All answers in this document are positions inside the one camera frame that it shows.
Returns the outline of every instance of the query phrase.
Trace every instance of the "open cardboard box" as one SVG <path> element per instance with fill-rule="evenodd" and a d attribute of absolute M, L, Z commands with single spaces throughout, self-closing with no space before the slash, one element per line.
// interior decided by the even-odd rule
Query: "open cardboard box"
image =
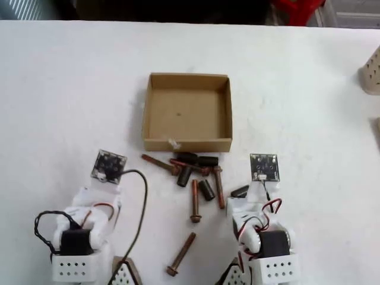
<path fill-rule="evenodd" d="M 226 75 L 152 73 L 143 139 L 150 151 L 229 151 L 230 80 Z"/>

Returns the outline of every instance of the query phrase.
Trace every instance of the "white table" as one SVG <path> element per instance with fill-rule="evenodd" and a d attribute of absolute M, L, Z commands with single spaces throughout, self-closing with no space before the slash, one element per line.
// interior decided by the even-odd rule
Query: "white table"
<path fill-rule="evenodd" d="M 35 216 L 63 209 L 88 184 L 98 149 L 128 156 L 150 184 L 131 257 L 144 284 L 214 284 L 235 256 L 231 222 L 214 200 L 189 222 L 189 188 L 140 159 L 150 72 L 228 74 L 233 143 L 220 154 L 227 194 L 250 180 L 249 153 L 277 153 L 280 214 L 297 233 L 303 284 L 376 284 L 380 152 L 356 71 L 380 31 L 105 22 L 0 21 L 2 284 L 50 284 L 49 250 Z M 153 153 L 163 160 L 170 153 Z M 119 255 L 135 234 L 140 177 L 122 179 L 114 234 Z M 42 220 L 50 235 L 53 218 Z M 190 231 L 197 238 L 169 277 Z"/>

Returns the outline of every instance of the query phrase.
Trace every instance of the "screw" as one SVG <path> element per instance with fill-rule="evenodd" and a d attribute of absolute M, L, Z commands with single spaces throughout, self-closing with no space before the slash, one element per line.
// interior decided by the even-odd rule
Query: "screw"
<path fill-rule="evenodd" d="M 224 203 L 223 187 L 221 186 L 221 178 L 220 178 L 220 172 L 222 171 L 223 170 L 221 169 L 220 166 L 215 166 L 213 168 L 213 173 L 214 173 L 215 182 L 216 182 L 216 192 L 218 194 L 219 208 L 224 209 L 226 205 Z"/>
<path fill-rule="evenodd" d="M 195 237 L 197 235 L 195 233 L 191 233 L 188 237 L 188 239 L 186 240 L 185 244 L 183 245 L 183 247 L 181 248 L 180 252 L 178 253 L 176 259 L 174 260 L 173 264 L 171 266 L 168 266 L 166 268 L 166 272 L 168 273 L 168 275 L 170 276 L 175 276 L 177 275 L 177 268 L 179 266 L 179 264 L 181 263 L 182 259 L 184 258 L 184 256 L 186 255 L 187 251 L 189 250 L 192 242 L 194 241 Z"/>
<path fill-rule="evenodd" d="M 143 160 L 146 160 L 147 162 L 150 162 L 150 163 L 158 166 L 158 167 L 161 167 L 163 169 L 170 171 L 173 176 L 177 176 L 179 174 L 179 172 L 181 171 L 181 168 L 179 166 L 173 166 L 173 165 L 167 164 L 167 163 L 162 162 L 160 160 L 154 159 L 151 156 L 147 156 L 146 154 L 143 154 L 141 156 L 141 158 Z"/>
<path fill-rule="evenodd" d="M 211 168 L 210 167 L 198 167 L 198 166 L 187 164 L 187 163 L 175 160 L 175 159 L 170 159 L 169 161 L 170 161 L 171 164 L 174 164 L 174 165 L 177 165 L 177 166 L 183 166 L 183 167 L 188 166 L 192 170 L 194 170 L 194 171 L 202 174 L 202 176 L 208 176 L 210 174 L 210 172 L 211 172 Z"/>
<path fill-rule="evenodd" d="M 192 181 L 192 215 L 190 219 L 193 223 L 199 223 L 201 217 L 198 213 L 198 181 L 194 179 Z"/>

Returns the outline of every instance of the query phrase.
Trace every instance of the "black wire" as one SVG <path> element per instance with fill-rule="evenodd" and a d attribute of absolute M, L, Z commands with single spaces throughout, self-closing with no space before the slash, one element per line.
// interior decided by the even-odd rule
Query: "black wire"
<path fill-rule="evenodd" d="M 45 239 L 41 234 L 40 232 L 38 231 L 38 226 L 39 226 L 39 223 L 40 223 L 40 219 L 43 215 L 47 215 L 47 214 L 55 214 L 55 215 L 63 215 L 65 216 L 69 222 L 70 222 L 70 229 L 74 229 L 74 228 L 79 228 L 80 229 L 80 225 L 74 221 L 74 219 L 66 212 L 63 212 L 63 211 L 44 211 L 44 212 L 41 212 L 38 214 L 38 216 L 36 217 L 36 219 L 34 220 L 34 234 L 40 239 L 42 240 L 42 242 L 47 245 L 50 249 L 50 260 L 52 259 L 52 255 L 53 254 L 58 254 L 59 251 L 56 251 L 52 242 Z"/>
<path fill-rule="evenodd" d="M 138 236 L 140 234 L 140 230 L 141 230 L 141 226 L 143 225 L 143 220 L 144 220 L 144 214 L 145 214 L 145 208 L 147 206 L 147 197 L 148 197 L 148 182 L 147 182 L 147 179 L 146 177 L 139 171 L 139 170 L 136 170 L 136 169 L 131 169 L 131 170 L 126 170 L 126 171 L 123 171 L 121 173 L 118 174 L 118 176 L 122 176 L 124 174 L 127 174 L 127 173 L 131 173 L 131 172 L 135 172 L 137 174 L 139 174 L 142 179 L 144 180 L 144 184 L 145 184 L 145 195 L 144 195 L 144 203 L 142 205 L 142 212 L 141 212 L 141 216 L 140 216 L 140 222 L 138 223 L 138 228 L 137 228 L 137 232 L 136 232 L 136 235 L 135 235 L 135 238 L 134 240 L 132 241 L 131 245 L 129 246 L 128 250 L 126 251 L 126 254 L 124 255 L 124 257 L 120 260 L 118 266 L 116 267 L 116 269 L 114 270 L 110 280 L 108 281 L 108 285 L 111 285 L 112 284 L 112 281 L 115 279 L 119 269 L 121 268 L 122 264 L 125 263 L 127 257 L 128 257 L 128 254 L 131 252 L 132 248 L 134 247 L 137 239 L 138 239 Z"/>
<path fill-rule="evenodd" d="M 271 197 L 269 196 L 269 193 L 268 193 L 267 187 L 265 186 L 265 181 L 262 180 L 261 183 L 262 183 L 263 186 L 264 186 L 265 193 L 267 194 L 267 200 L 268 200 L 268 202 L 269 202 L 269 201 L 271 201 Z M 270 204 L 270 208 L 271 208 L 271 212 L 274 213 L 273 205 L 272 205 L 272 204 Z"/>

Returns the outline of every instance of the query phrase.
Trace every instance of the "rusty bolt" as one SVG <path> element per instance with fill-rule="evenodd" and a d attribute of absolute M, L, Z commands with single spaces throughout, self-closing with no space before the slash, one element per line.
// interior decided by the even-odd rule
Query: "rusty bolt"
<path fill-rule="evenodd" d="M 223 187 L 221 185 L 221 178 L 220 178 L 220 172 L 222 171 L 223 170 L 221 169 L 220 166 L 215 166 L 213 168 L 213 173 L 214 173 L 215 182 L 216 182 L 216 192 L 218 195 L 219 208 L 224 209 L 226 205 L 224 203 Z"/>
<path fill-rule="evenodd" d="M 158 167 L 161 167 L 163 169 L 168 170 L 173 176 L 177 176 L 179 172 L 181 172 L 181 168 L 177 165 L 170 165 L 165 162 L 162 162 L 160 160 L 154 159 L 151 156 L 147 156 L 146 154 L 143 154 L 141 156 L 142 159 L 146 160 L 147 162 L 150 162 Z"/>
<path fill-rule="evenodd" d="M 191 233 L 188 237 L 188 239 L 186 240 L 185 244 L 183 245 L 183 247 L 181 248 L 180 252 L 178 253 L 176 259 L 174 260 L 173 264 L 171 266 L 168 266 L 166 268 L 166 272 L 168 273 L 168 275 L 170 276 L 175 276 L 177 275 L 177 268 L 179 266 L 179 264 L 181 263 L 182 259 L 184 258 L 184 256 L 186 255 L 187 251 L 189 250 L 192 242 L 194 241 L 195 237 L 197 235 L 195 233 Z"/>
<path fill-rule="evenodd" d="M 192 215 L 190 219 L 193 223 L 199 223 L 201 217 L 198 213 L 198 181 L 194 179 L 192 181 Z"/>
<path fill-rule="evenodd" d="M 187 163 L 175 160 L 175 159 L 170 159 L 169 161 L 170 161 L 171 164 L 174 164 L 174 165 L 177 165 L 177 166 L 182 166 L 182 167 L 189 166 L 189 167 L 191 167 L 192 170 L 194 170 L 194 171 L 202 174 L 202 176 L 208 176 L 210 174 L 210 172 L 211 172 L 211 168 L 210 167 L 198 167 L 198 166 L 187 164 Z"/>

